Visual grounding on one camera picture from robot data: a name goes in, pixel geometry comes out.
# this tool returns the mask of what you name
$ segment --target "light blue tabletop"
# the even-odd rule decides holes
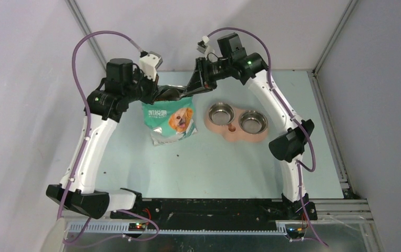
[[[185,85],[192,72],[162,72],[160,85]],[[275,71],[274,80],[293,108],[304,119],[311,118],[315,129],[317,169],[304,171],[310,198],[343,198],[329,143],[306,71]],[[123,114],[101,160],[96,188],[119,187],[141,192],[143,197],[167,198],[280,198],[282,175],[279,162],[269,151],[275,139],[272,122],[269,137],[259,143],[225,141],[203,123],[210,105],[224,101],[242,109],[265,113],[253,93],[239,81],[218,81],[213,92],[196,95],[194,120],[199,132],[182,141],[153,146],[143,123],[140,102]],[[307,145],[304,162],[311,165]]]

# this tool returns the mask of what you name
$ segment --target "metal bowl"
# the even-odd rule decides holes
[[[234,110],[230,105],[218,102],[210,107],[208,117],[216,125],[227,125],[234,119]]]
[[[248,134],[262,133],[267,125],[267,118],[259,111],[247,110],[239,117],[239,126]]]

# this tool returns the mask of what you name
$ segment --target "pet food bag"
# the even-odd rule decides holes
[[[142,103],[142,106],[154,146],[176,142],[197,133],[192,97],[179,101],[156,101],[152,105]]]

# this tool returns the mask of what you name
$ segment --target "purple cable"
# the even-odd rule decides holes
[[[287,106],[287,103],[285,103],[284,99],[282,99],[281,95],[273,87],[272,80],[271,80],[271,56],[270,56],[269,49],[267,48],[267,45],[265,45],[265,43],[258,36],[256,36],[255,34],[249,32],[247,30],[234,28],[234,27],[223,27],[223,28],[214,30],[213,32],[208,34],[208,37],[211,37],[212,35],[214,35],[214,34],[216,34],[218,32],[221,32],[223,30],[236,30],[238,32],[242,32],[242,33],[248,34],[248,35],[252,36],[253,38],[255,38],[257,41],[259,41],[259,43],[264,48],[265,53],[267,53],[268,64],[269,64],[269,70],[267,71],[267,83],[269,84],[271,90],[273,91],[273,93],[276,96],[276,98],[278,99],[278,101],[281,102],[282,106],[284,107],[284,109],[289,114],[290,118],[293,120],[294,123],[296,123],[296,125],[298,125],[298,127],[301,129],[302,133],[304,133],[305,138],[307,139],[307,142],[309,143],[310,152],[312,154],[312,168],[309,169],[306,166],[304,166],[304,168],[306,168],[309,172],[314,172],[315,169],[316,169],[315,150],[313,149],[313,145],[312,145],[312,141],[310,140],[310,136],[307,133],[307,131],[305,131],[305,128],[302,127],[302,125],[294,118],[294,114],[290,110],[289,106]]]
[[[83,139],[83,142],[81,143],[81,147],[79,148],[78,154],[76,156],[74,166],[72,167],[72,170],[70,172],[69,181],[67,181],[67,185],[66,185],[66,188],[64,189],[63,196],[61,197],[61,201],[59,202],[58,214],[57,214],[56,219],[59,219],[59,218],[61,218],[63,216],[64,202],[66,200],[66,197],[67,197],[67,194],[69,192],[70,185],[71,185],[70,179],[73,179],[74,176],[75,176],[76,168],[78,167],[79,161],[81,160],[81,156],[83,155],[83,152],[84,152],[84,148],[86,147],[86,144],[87,144],[86,138],[88,138],[89,135],[90,135],[90,124],[91,124],[90,108],[89,108],[89,104],[87,103],[86,96],[84,95],[83,89],[81,88],[81,84],[79,83],[78,77],[76,75],[76,53],[78,52],[78,49],[81,47],[81,45],[86,40],[88,40],[88,39],[90,39],[90,38],[92,38],[94,36],[100,35],[100,34],[113,34],[113,35],[117,35],[117,36],[123,37],[123,38],[127,39],[129,42],[131,42],[131,44],[133,44],[138,49],[139,52],[143,51],[128,36],[126,36],[126,35],[124,35],[122,33],[119,33],[119,32],[116,32],[116,31],[110,31],[110,30],[101,30],[101,31],[97,31],[97,32],[91,33],[91,34],[85,36],[84,38],[82,38],[77,43],[77,45],[75,46],[74,52],[72,53],[72,73],[74,75],[74,80],[75,80],[75,84],[76,84],[76,87],[78,89],[79,95],[83,99],[84,107],[86,108],[87,125],[86,125],[85,137]]]
[[[85,229],[87,228],[87,226],[89,225],[90,218],[88,218],[87,221],[86,221],[86,223],[84,224],[83,228],[81,229],[81,231],[80,231],[79,234],[77,235],[77,237],[76,237],[74,240],[72,240],[72,241],[63,240],[63,243],[64,243],[65,245],[74,246],[74,247],[77,247],[77,248],[90,248],[90,247],[97,246],[97,245],[99,245],[99,244],[101,244],[101,243],[103,243],[103,242],[105,242],[105,241],[107,241],[107,240],[114,239],[114,238],[120,238],[120,237],[122,237],[122,238],[126,238],[126,237],[127,237],[128,239],[131,239],[131,240],[136,240],[136,241],[139,241],[139,242],[145,242],[145,241],[147,241],[147,240],[154,239],[154,238],[160,233],[159,227],[158,227],[157,224],[156,224],[155,222],[153,222],[152,220],[150,220],[150,219],[148,219],[148,218],[146,218],[146,217],[140,216],[140,215],[138,215],[138,214],[134,214],[134,213],[132,213],[132,212],[130,212],[130,211],[127,211],[127,210],[121,209],[121,210],[117,210],[117,211],[122,212],[122,213],[125,213],[125,214],[128,214],[128,215],[131,215],[131,216],[133,216],[133,217],[136,217],[136,218],[139,218],[139,219],[142,219],[142,220],[144,220],[144,221],[146,221],[146,222],[151,223],[151,224],[156,228],[156,230],[157,230],[156,233],[155,233],[153,236],[148,237],[148,238],[145,238],[145,239],[133,238],[133,237],[127,236],[127,235],[125,235],[125,234],[121,234],[121,235],[112,235],[112,236],[106,237],[106,238],[104,238],[104,239],[102,239],[102,240],[99,240],[99,241],[97,241],[96,243],[92,243],[92,244],[89,244],[89,245],[75,245],[75,242],[80,238],[80,236],[84,233],[84,230],[85,230]]]
[[[298,162],[296,163],[297,168],[298,168],[298,176],[299,176],[299,195],[302,195],[302,174],[301,174],[301,164]],[[318,236],[318,234],[315,231],[315,228],[313,227],[312,223],[310,222],[310,218],[309,218],[309,214],[307,213],[307,211],[305,210],[305,205],[304,205],[304,200],[302,199],[302,197],[299,197],[300,201],[301,201],[301,206],[302,209],[304,210],[303,213],[305,215],[305,219],[307,219],[307,222],[309,224],[309,227],[312,229],[312,232],[315,234],[316,239],[318,240],[318,242],[320,242],[322,245],[328,247],[328,244],[323,242],[323,240],[321,240],[321,238]]]

